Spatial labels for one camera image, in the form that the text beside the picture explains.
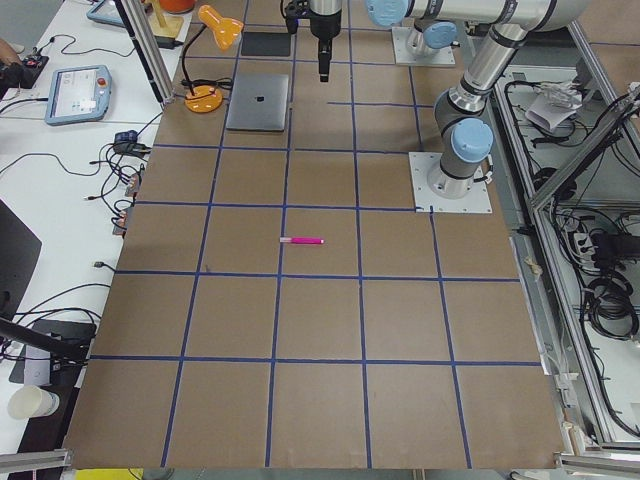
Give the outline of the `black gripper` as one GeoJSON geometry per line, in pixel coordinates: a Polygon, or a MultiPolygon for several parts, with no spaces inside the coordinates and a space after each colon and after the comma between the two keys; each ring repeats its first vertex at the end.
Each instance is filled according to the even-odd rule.
{"type": "Polygon", "coordinates": [[[328,82],[333,39],[340,34],[342,8],[335,12],[323,13],[319,8],[311,7],[309,21],[312,34],[318,39],[318,73],[320,82],[328,82]]]}

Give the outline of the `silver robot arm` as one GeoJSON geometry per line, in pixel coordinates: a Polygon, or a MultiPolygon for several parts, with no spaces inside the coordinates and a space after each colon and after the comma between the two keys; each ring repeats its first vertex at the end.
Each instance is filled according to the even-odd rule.
{"type": "Polygon", "coordinates": [[[311,33],[317,38],[318,73],[322,83],[329,81],[332,42],[341,31],[342,2],[339,0],[293,0],[280,2],[280,13],[287,32],[295,35],[300,20],[308,20],[311,33]]]}
{"type": "Polygon", "coordinates": [[[557,30],[577,19],[587,1],[367,1],[370,20],[389,27],[405,18],[461,20],[490,26],[457,86],[436,100],[435,120],[444,152],[428,174],[429,188],[442,198],[467,195],[494,137],[480,119],[486,99],[531,32],[557,30]]]}

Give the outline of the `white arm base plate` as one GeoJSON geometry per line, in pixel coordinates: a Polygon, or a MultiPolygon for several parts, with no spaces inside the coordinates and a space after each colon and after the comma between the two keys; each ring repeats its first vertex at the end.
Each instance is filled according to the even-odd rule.
{"type": "Polygon", "coordinates": [[[416,212],[491,214],[488,193],[491,173],[477,165],[474,176],[457,180],[448,177],[438,152],[410,152],[409,164],[416,212]]]}

